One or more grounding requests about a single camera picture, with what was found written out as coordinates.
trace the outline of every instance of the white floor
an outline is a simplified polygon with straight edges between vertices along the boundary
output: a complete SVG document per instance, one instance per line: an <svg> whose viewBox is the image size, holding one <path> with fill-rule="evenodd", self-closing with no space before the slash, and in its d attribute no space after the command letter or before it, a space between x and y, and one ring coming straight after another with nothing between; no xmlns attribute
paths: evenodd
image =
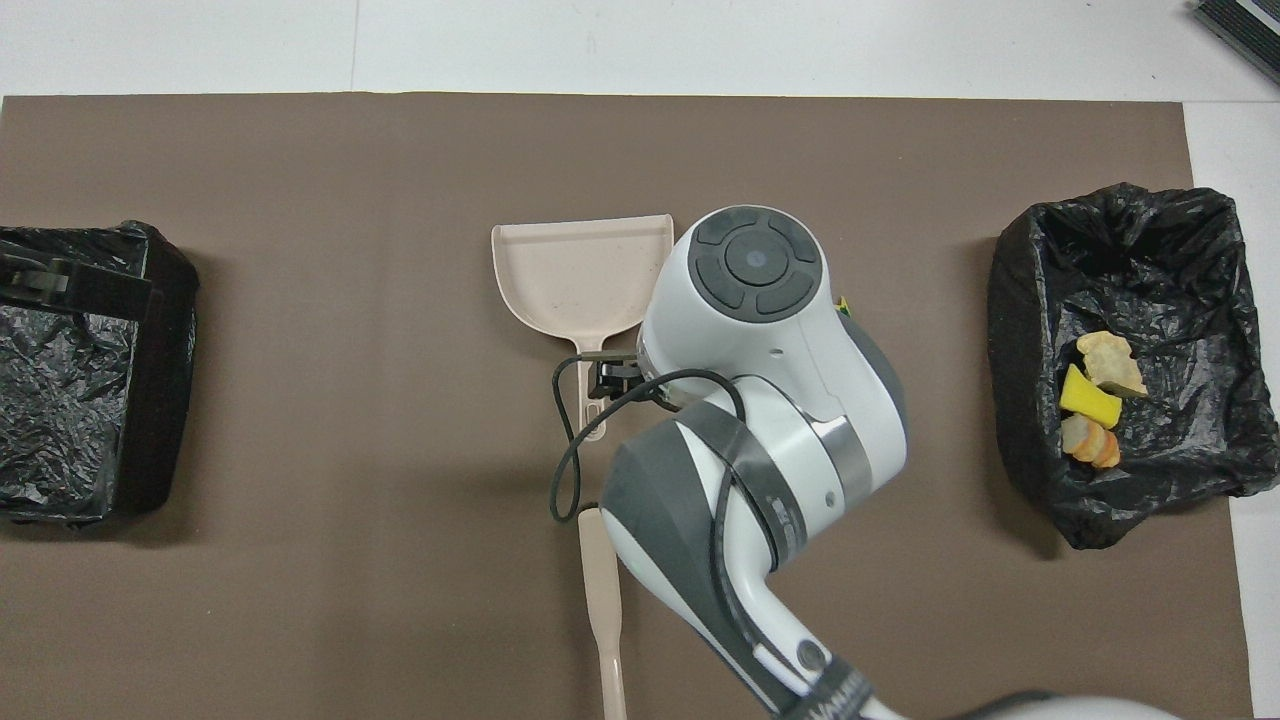
<svg viewBox="0 0 1280 720"><path fill-rule="evenodd" d="M347 90L1183 101L1280 387L1280 86L1180 0L0 0L0 96ZM1254 712L1280 716L1280 492L1231 515Z"/></svg>

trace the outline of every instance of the brown tabletop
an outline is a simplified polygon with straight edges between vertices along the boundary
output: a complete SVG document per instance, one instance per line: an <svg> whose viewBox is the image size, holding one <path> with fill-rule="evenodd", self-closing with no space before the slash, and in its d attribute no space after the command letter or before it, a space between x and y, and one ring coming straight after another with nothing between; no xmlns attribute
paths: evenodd
<svg viewBox="0 0 1280 720"><path fill-rule="evenodd" d="M993 237L1119 181L1188 187L1178 105L276 95L8 97L0 224L159 227L201 272L169 505L0 529L6 717L599 717L552 523L570 346L508 314L497 223L759 202L801 218L897 366L906 470L773 587L891 707L1028 687L1249 714L1225 501L1070 550L1004 477ZM618 338L625 345L627 338ZM586 454L662 414L628 409ZM631 717L763 717L623 571Z"/></svg>

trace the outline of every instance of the beige handle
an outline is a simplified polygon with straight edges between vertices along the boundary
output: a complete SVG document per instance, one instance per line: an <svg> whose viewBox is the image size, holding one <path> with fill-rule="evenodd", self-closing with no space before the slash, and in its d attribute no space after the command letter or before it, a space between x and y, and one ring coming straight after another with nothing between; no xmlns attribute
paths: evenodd
<svg viewBox="0 0 1280 720"><path fill-rule="evenodd" d="M618 559L604 530L600 510L590 507L577 516L577 539L582 547L582 584L586 615L591 620L595 647L600 652L600 689L604 719L626 720L622 692L622 597L618 593Z"/></svg>
<svg viewBox="0 0 1280 720"><path fill-rule="evenodd" d="M577 352L599 352L604 350L604 338L577 338L573 341L577 346ZM591 400L586 393L591 392L591 364L579 363L577 364L577 429L582 432L582 428L588 423L595 419L604 410L604 398ZM595 442L604 437L604 425L608 423L600 423L599 428L591 430L591 434L586 436L586 442Z"/></svg>
<svg viewBox="0 0 1280 720"><path fill-rule="evenodd" d="M581 430L588 423L595 419L604 410L604 398L591 400L586 396L591 389L591 364L579 363L577 364L577 429ZM600 423L599 428L591 430L591 434L586 436L586 442L595 442L604 437L604 425L608 423Z"/></svg>

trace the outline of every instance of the black plastic bag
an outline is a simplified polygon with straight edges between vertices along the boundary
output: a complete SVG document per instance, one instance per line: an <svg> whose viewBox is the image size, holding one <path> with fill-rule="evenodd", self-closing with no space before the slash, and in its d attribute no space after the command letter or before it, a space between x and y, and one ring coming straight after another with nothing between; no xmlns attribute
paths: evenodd
<svg viewBox="0 0 1280 720"><path fill-rule="evenodd" d="M168 500L198 284L143 223L0 228L0 516L83 524Z"/></svg>
<svg viewBox="0 0 1280 720"><path fill-rule="evenodd" d="M1005 469L1073 547L1276 484L1280 438L1231 199L1117 184L1033 205L1001 234L987 290ZM1075 340L1102 329L1133 346L1151 395L1124 400L1110 470L1062 454L1057 406Z"/></svg>

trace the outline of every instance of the beige dustpan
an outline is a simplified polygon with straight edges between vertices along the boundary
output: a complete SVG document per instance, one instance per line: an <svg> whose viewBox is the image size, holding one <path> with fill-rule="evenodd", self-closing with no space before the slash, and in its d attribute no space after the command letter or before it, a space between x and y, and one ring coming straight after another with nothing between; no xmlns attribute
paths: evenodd
<svg viewBox="0 0 1280 720"><path fill-rule="evenodd" d="M672 242L671 215L495 225L493 269L503 301L526 325L590 352L644 319ZM586 397L589 370L579 363L579 430L604 409ZM588 439L603 434L602 424Z"/></svg>
<svg viewBox="0 0 1280 720"><path fill-rule="evenodd" d="M579 354L644 319L658 270L671 254L671 215L497 225L493 269L507 307L535 331L573 342ZM588 363L577 365L577 429L603 409L589 400ZM604 424L589 439L599 439ZM596 509L577 516L582 582L591 633L600 655L605 720L626 720L622 664L622 602L618 560Z"/></svg>

